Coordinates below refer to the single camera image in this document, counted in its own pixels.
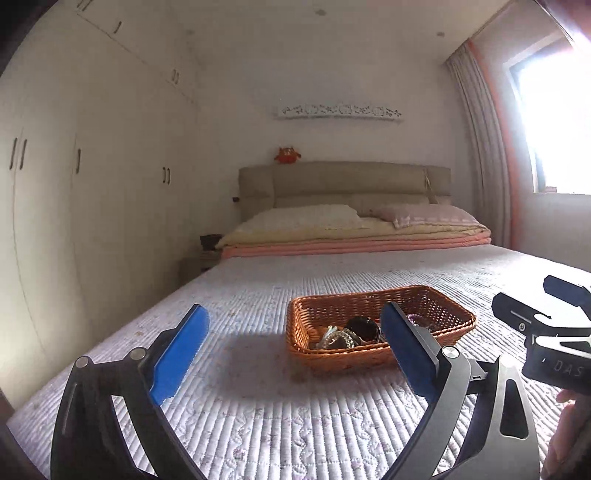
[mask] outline nightstand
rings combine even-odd
[[[215,267],[222,259],[220,251],[200,251],[193,257],[185,257],[178,266],[178,280],[183,286],[203,272]]]

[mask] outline sunlight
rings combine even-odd
[[[530,145],[558,193],[591,194],[591,89],[573,51],[532,62],[519,73]]]

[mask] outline built-in wardrobe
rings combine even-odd
[[[164,1],[62,0],[0,76],[0,389],[21,405],[177,287],[196,68]]]

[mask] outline white wall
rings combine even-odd
[[[247,25],[236,31],[218,20],[221,24],[212,28],[218,35],[197,30],[193,38],[201,65],[199,164],[211,180],[211,188],[201,194],[207,196],[200,202],[204,231],[227,232],[238,223],[238,208],[231,202],[238,195],[238,169],[269,164],[278,147],[289,145],[303,161],[450,167],[455,203],[472,209],[469,140],[462,104],[445,67],[409,55],[391,37],[354,26],[269,27],[251,38]],[[403,112],[406,120],[397,125],[274,118],[279,103],[314,101],[384,103]]]
[[[518,250],[591,271],[591,196],[534,193],[525,131],[512,83],[510,64],[560,38],[553,20],[534,2],[519,0],[491,22],[474,43],[486,62],[512,132],[520,197]]]

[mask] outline screw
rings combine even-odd
[[[445,355],[448,358],[457,358],[460,356],[460,352],[457,350],[457,348],[454,348],[452,346],[445,346],[443,347],[443,355]]]
[[[141,360],[143,357],[146,356],[146,349],[140,346],[134,348],[129,354],[129,356],[132,360]]]
[[[84,368],[86,365],[88,365],[88,357],[87,356],[81,356],[78,358],[78,360],[76,360],[76,366],[78,368]]]

